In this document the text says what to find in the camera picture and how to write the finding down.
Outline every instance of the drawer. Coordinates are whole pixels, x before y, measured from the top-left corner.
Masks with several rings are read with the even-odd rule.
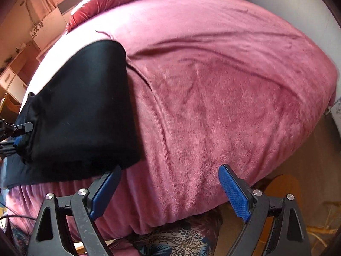
[[[0,77],[0,85],[7,89],[13,78],[15,77],[15,73],[11,68],[7,68]]]
[[[21,80],[18,75],[15,75],[13,81],[11,82],[7,89],[7,92],[19,103],[22,103],[26,90],[27,86],[25,85],[23,80]]]

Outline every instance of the black fabric cover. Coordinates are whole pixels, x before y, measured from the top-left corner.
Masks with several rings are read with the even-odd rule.
[[[139,161],[126,53],[115,41],[72,56],[37,94],[16,125],[33,123],[7,158],[5,186],[85,179]]]

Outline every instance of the pink blanket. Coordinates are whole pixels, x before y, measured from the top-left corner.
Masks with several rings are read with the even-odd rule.
[[[136,0],[62,36],[28,91],[39,92],[73,54],[100,39],[127,51],[143,151],[96,222],[105,239],[145,234],[226,202],[217,173],[223,163],[249,184],[265,177],[307,139],[335,90],[335,66],[321,49],[261,7],[244,0]],[[46,193],[71,195],[90,183],[15,187],[6,202],[37,216]],[[32,230],[28,220],[12,222]]]

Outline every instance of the clamp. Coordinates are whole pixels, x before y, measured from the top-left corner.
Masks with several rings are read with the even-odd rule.
[[[120,178],[121,168],[116,166],[74,195],[56,197],[48,193],[28,244],[28,256],[78,256],[66,216],[73,216],[89,256],[113,256],[94,222],[103,215]]]
[[[269,216],[274,221],[262,256],[311,256],[306,226],[293,195],[267,197],[252,190],[227,164],[218,174],[233,210],[245,222],[227,256],[252,256]]]
[[[22,136],[33,130],[33,124],[27,122],[20,125],[12,125],[6,123],[5,120],[0,120],[0,157],[4,159],[7,156],[16,153],[15,146],[21,137],[17,138],[15,141],[2,142],[8,137],[18,137]]]

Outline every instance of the black cable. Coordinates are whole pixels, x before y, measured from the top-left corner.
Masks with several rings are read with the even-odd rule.
[[[1,201],[0,201],[0,204],[2,206],[4,206],[6,209],[10,210],[12,213],[15,213],[16,215],[19,215],[16,211],[13,211],[11,208],[7,207],[5,204],[3,204]]]
[[[10,218],[10,217],[21,217],[21,218],[28,218],[29,220],[37,220],[34,217],[31,216],[22,216],[22,215],[6,215],[6,216],[2,216],[0,217],[0,221],[3,220],[4,218]]]

